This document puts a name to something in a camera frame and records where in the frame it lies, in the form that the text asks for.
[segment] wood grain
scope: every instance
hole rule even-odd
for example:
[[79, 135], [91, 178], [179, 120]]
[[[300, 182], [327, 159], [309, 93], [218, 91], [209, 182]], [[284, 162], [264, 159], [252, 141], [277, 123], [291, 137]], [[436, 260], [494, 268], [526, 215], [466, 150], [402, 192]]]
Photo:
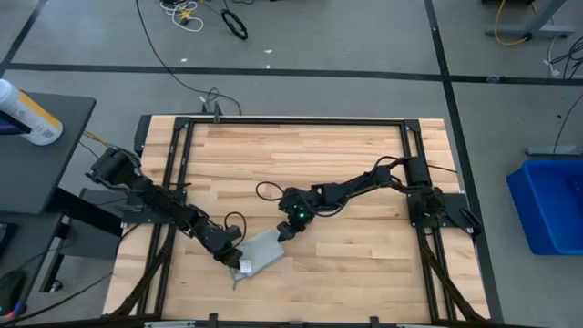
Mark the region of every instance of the wood grain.
[[[161, 183], [174, 117], [153, 117], [142, 158], [143, 171]], [[441, 119], [421, 119], [430, 164], [453, 169]], [[255, 195], [258, 182], [283, 188], [343, 181], [383, 155], [403, 156], [397, 128], [382, 126], [206, 125], [197, 124], [191, 145], [188, 202], [215, 222], [230, 211], [245, 214], [248, 236], [274, 229], [285, 215], [276, 202]], [[178, 172], [179, 161], [174, 165]], [[458, 192], [455, 173], [430, 169], [434, 184]], [[394, 175], [404, 179], [398, 168]], [[260, 188], [279, 197], [274, 187]], [[233, 217], [232, 224], [237, 224]], [[143, 272], [151, 227], [138, 228], [121, 245], [104, 313], [115, 309]], [[476, 310], [488, 316], [486, 297], [471, 239], [460, 230], [442, 230], [450, 275]], [[304, 233], [283, 243], [286, 257], [232, 290], [226, 267], [182, 234], [176, 239], [165, 319], [308, 322], [428, 323], [429, 313], [416, 235], [405, 196], [376, 190], [349, 202], [333, 218], [316, 219]], [[441, 285], [435, 279], [440, 314]]]

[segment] black floor stripe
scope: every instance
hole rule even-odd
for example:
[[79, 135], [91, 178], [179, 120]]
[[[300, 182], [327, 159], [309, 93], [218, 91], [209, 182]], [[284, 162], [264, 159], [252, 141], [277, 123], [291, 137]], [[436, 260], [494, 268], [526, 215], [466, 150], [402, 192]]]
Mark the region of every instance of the black floor stripe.
[[[467, 145], [465, 143], [464, 131], [462, 129], [462, 121], [459, 117], [459, 111], [455, 101], [454, 88], [452, 86], [452, 80], [445, 60], [444, 45], [441, 40], [441, 35], [439, 34], [439, 25], [437, 24], [437, 17], [435, 16], [434, 4], [432, 0], [424, 0], [424, 2], [427, 11], [427, 18], [429, 19], [429, 26], [431, 28], [431, 36], [434, 41], [435, 55], [443, 78], [445, 101], [447, 102], [452, 130], [454, 131], [455, 147], [457, 148], [457, 156], [459, 157], [461, 165], [465, 194], [468, 198], [471, 211], [481, 218], [480, 202], [477, 198], [476, 184], [472, 174], [470, 158], [467, 154]], [[487, 241], [484, 233], [476, 239], [476, 245], [479, 253], [478, 260], [480, 262], [480, 270], [484, 280], [486, 300], [490, 316], [496, 322], [503, 322], [504, 318], [502, 317], [502, 308], [500, 306], [500, 299], [496, 288], [490, 251], [487, 248]]]
[[[489, 77], [483, 76], [450, 76], [452, 82], [459, 83], [491, 83]], [[499, 77], [497, 84], [505, 85], [531, 85], [531, 86], [583, 86], [583, 78], [555, 79], [544, 77]]]
[[[40, 72], [98, 72], [98, 73], [147, 73], [167, 74], [164, 67], [111, 66], [111, 65], [62, 65], [62, 64], [5, 64], [6, 70], [28, 70]], [[378, 78], [409, 81], [441, 82], [441, 74], [420, 74], [400, 72], [374, 72], [324, 69], [265, 69], [265, 68], [222, 68], [222, 67], [170, 67], [175, 74], [252, 76], [252, 77], [344, 77]], [[449, 80], [456, 83], [490, 84], [486, 76], [453, 75]], [[500, 77], [497, 84], [535, 86], [583, 86], [583, 79], [554, 79], [539, 77]]]
[[0, 77], [2, 77], [4, 72], [8, 69], [9, 63], [11, 63], [12, 59], [14, 59], [14, 57], [16, 56], [16, 52], [18, 52], [18, 49], [20, 48], [22, 43], [25, 41], [26, 35], [28, 34], [28, 32], [30, 32], [30, 29], [33, 27], [33, 24], [35, 23], [36, 19], [40, 15], [41, 11], [43, 11], [43, 8], [45, 7], [46, 2], [47, 2], [47, 0], [38, 0], [38, 3], [36, 4], [35, 9], [33, 10], [32, 14], [30, 14], [28, 19], [26, 20], [25, 25], [20, 30], [20, 33], [18, 34], [15, 41], [10, 46], [10, 49], [8, 49], [8, 52], [6, 53], [4, 60], [2, 60], [2, 65], [0, 65]]
[[[265, 68], [223, 68], [223, 67], [169, 67], [174, 74], [227, 75], [255, 77], [357, 77], [382, 78], [412, 81], [441, 81], [438, 74], [417, 74], [398, 72], [321, 70], [321, 69], [265, 69]], [[6, 69], [56, 71], [56, 72], [101, 72], [101, 73], [154, 73], [167, 74], [164, 67], [101, 66], [101, 65], [59, 65], [12, 63]]]

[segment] gray cloth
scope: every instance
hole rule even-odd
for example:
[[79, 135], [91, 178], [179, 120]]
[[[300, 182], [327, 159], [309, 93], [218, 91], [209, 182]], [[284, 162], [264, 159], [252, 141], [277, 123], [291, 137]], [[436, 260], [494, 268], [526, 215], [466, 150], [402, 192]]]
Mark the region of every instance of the gray cloth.
[[235, 282], [250, 278], [272, 265], [285, 255], [285, 251], [277, 238], [280, 234], [276, 230], [265, 231], [246, 240], [237, 247], [243, 252], [242, 261], [251, 263], [251, 272], [243, 273], [236, 269], [230, 269], [230, 274]]

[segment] blue storage crate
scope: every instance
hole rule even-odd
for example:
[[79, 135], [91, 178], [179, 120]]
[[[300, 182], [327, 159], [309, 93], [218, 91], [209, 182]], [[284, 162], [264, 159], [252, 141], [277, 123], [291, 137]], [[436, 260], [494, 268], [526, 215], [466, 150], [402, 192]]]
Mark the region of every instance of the blue storage crate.
[[533, 253], [583, 254], [583, 160], [528, 160], [506, 180]]

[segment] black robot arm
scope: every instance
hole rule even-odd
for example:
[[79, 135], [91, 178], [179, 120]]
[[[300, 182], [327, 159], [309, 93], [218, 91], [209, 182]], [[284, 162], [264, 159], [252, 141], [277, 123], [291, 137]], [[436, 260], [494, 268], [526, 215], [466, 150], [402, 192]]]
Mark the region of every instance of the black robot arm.
[[[384, 158], [376, 162], [370, 172], [364, 172], [342, 183], [313, 185], [310, 190], [294, 187], [284, 190], [278, 208], [288, 215], [288, 222], [277, 226], [280, 232], [278, 241], [292, 239], [297, 232], [304, 231], [316, 216], [331, 217], [342, 210], [349, 199], [379, 188], [392, 188], [402, 193], [419, 192], [423, 195], [424, 205], [428, 210], [435, 215], [442, 215], [440, 210], [443, 210], [443, 206], [437, 197], [441, 190], [433, 188], [429, 183], [429, 173], [423, 172], [423, 169], [426, 170], [424, 159], [399, 158], [390, 164], [379, 165], [382, 159]], [[406, 186], [391, 174], [391, 169], [398, 165], [405, 167], [405, 174], [410, 182]]]
[[144, 205], [174, 224], [190, 238], [196, 237], [216, 261], [239, 269], [241, 251], [233, 241], [241, 237], [238, 226], [228, 228], [215, 224], [204, 210], [187, 205], [172, 193], [155, 185], [140, 170], [139, 158], [124, 149], [109, 148], [91, 167], [87, 176], [110, 190], [137, 194]]

